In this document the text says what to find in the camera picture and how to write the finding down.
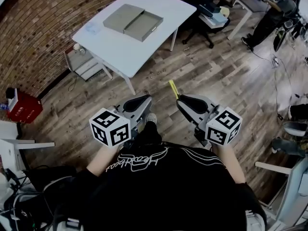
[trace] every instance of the red box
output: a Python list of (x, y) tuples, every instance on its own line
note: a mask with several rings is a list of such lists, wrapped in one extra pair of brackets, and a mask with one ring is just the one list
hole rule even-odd
[(31, 123), (43, 110), (40, 99), (15, 89), (15, 96), (9, 99), (8, 118), (15, 122)]

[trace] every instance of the paper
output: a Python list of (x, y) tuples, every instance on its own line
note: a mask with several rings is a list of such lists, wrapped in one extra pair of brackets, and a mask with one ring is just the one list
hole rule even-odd
[(101, 31), (102, 26), (103, 25), (99, 26), (98, 24), (94, 22), (88, 22), (85, 25), (85, 30), (92, 35), (97, 35)]

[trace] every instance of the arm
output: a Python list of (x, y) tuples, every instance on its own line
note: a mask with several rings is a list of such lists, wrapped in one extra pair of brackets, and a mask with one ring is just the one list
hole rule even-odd
[(233, 148), (229, 144), (226, 146), (213, 144), (213, 151), (221, 159), (222, 163), (226, 166), (235, 183), (240, 184), (246, 182), (246, 178), (240, 166), (240, 163), (235, 156)]
[(269, 4), (272, 8), (276, 9), (278, 12), (281, 12), (281, 8), (277, 5), (277, 3), (271, 1), (271, 0), (264, 0), (267, 4)]
[(87, 166), (87, 170), (95, 176), (100, 174), (109, 166), (114, 156), (119, 152), (119, 147), (107, 148), (103, 146)]

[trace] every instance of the white graphic print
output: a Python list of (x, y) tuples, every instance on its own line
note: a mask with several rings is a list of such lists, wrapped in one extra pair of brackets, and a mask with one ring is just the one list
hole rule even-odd
[(181, 148), (184, 152), (187, 153), (187, 155), (193, 159), (194, 161), (196, 161), (199, 164), (202, 164), (204, 166), (211, 166), (214, 164), (221, 164), (223, 165), (223, 163), (221, 162), (221, 160), (219, 159), (219, 157), (217, 156), (204, 156), (201, 155), (191, 149), (187, 149), (187, 148)]
[[(152, 154), (150, 156), (134, 156), (131, 154), (121, 154), (118, 156), (117, 162), (111, 164), (106, 169), (106, 172), (109, 169), (113, 169), (117, 166), (121, 166), (121, 168), (125, 167), (127, 164), (130, 165), (130, 170), (132, 172), (145, 170), (151, 163), (153, 163), (153, 165), (156, 166), (158, 161), (167, 155), (168, 150), (170, 148), (172, 149), (172, 147), (165, 147), (163, 151)], [(191, 149), (187, 148), (180, 148), (180, 149), (182, 149), (192, 160), (204, 166), (211, 166), (214, 164), (223, 165), (223, 163), (217, 156), (204, 156)]]
[(158, 152), (155, 154), (152, 154), (150, 156), (134, 156), (131, 154), (121, 154), (117, 158), (117, 162), (110, 165), (107, 169), (113, 169), (119, 165), (121, 167), (126, 166), (127, 164), (130, 165), (130, 170), (132, 172), (136, 172), (139, 170), (145, 170), (151, 163), (154, 163), (156, 166), (158, 163), (158, 160), (165, 157), (168, 153), (168, 147), (165, 147), (165, 149), (162, 152)]

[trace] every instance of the person standing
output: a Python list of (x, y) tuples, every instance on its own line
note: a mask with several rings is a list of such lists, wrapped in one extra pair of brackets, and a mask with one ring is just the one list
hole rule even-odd
[(259, 22), (253, 35), (249, 38), (242, 37), (242, 42), (247, 45), (251, 51), (275, 30), (285, 16), (297, 10), (296, 0), (280, 0), (277, 3), (272, 0), (263, 1), (270, 5), (271, 8)]

